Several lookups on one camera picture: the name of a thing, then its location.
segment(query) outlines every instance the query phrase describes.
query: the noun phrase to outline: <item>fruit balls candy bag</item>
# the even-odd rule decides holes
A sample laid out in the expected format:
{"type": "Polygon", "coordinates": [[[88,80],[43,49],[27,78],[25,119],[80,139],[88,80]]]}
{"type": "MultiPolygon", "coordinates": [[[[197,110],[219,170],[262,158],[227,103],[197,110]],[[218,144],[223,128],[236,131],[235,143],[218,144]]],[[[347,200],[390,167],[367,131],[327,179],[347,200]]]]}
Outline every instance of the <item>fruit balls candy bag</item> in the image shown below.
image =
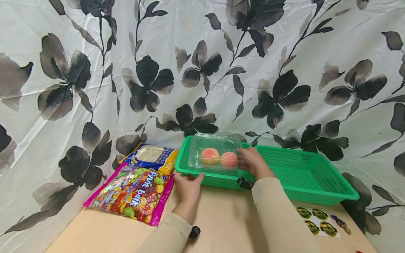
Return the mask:
{"type": "Polygon", "coordinates": [[[173,176],[123,163],[84,204],[158,226],[173,176]]]}

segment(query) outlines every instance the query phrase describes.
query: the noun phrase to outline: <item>peach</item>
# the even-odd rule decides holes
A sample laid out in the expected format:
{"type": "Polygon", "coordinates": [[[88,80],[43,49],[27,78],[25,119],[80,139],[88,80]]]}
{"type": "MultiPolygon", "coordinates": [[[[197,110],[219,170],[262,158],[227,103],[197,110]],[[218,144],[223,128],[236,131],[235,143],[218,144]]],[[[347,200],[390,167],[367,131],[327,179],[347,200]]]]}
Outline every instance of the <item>peach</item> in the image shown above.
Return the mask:
{"type": "Polygon", "coordinates": [[[224,168],[235,168],[238,165],[238,156],[234,152],[226,152],[221,155],[221,166],[224,168]]]}
{"type": "Polygon", "coordinates": [[[215,166],[220,162],[220,154],[213,148],[204,149],[200,155],[200,162],[202,165],[215,166]]]}

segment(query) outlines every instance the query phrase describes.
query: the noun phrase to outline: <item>table surface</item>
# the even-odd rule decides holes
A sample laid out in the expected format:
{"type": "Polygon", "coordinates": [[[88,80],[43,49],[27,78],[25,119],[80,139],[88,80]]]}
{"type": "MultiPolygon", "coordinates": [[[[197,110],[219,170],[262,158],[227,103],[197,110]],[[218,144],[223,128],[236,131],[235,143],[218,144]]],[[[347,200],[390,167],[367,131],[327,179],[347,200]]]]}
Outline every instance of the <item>table surface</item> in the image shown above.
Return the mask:
{"type": "MultiPolygon", "coordinates": [[[[173,189],[162,219],[177,204],[173,189]]],[[[377,253],[344,208],[293,202],[296,206],[320,208],[347,223],[349,236],[336,225],[341,238],[315,236],[322,253],[377,253]]],[[[269,252],[254,206],[252,194],[212,187],[202,187],[194,225],[201,229],[195,242],[188,242],[182,253],[266,253],[269,252]]],[[[135,249],[155,230],[145,223],[112,213],[83,209],[61,233],[46,253],[81,252],[135,252],[135,249]]]]}

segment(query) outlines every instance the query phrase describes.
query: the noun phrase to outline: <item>clear plastic container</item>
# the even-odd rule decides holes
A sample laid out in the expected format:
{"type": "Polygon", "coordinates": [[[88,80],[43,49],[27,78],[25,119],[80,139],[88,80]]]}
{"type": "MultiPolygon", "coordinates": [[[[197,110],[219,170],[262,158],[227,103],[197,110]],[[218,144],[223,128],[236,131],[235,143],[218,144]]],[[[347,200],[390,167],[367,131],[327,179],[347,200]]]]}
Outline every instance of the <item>clear plastic container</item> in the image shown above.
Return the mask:
{"type": "Polygon", "coordinates": [[[238,170],[241,161],[237,149],[242,148],[236,135],[195,134],[191,140],[188,165],[204,170],[238,170]]]}

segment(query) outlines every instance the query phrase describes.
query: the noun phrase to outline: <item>person's right hand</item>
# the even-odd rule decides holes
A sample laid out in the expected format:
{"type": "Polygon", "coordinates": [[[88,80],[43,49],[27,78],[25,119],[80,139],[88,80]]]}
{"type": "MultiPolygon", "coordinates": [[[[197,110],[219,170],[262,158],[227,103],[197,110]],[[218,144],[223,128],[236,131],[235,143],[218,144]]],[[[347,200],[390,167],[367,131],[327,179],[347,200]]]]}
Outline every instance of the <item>person's right hand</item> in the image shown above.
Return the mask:
{"type": "Polygon", "coordinates": [[[263,159],[262,155],[253,147],[247,149],[238,149],[239,159],[243,160],[242,168],[250,171],[256,180],[260,180],[267,177],[276,177],[270,170],[269,166],[263,159]]]}

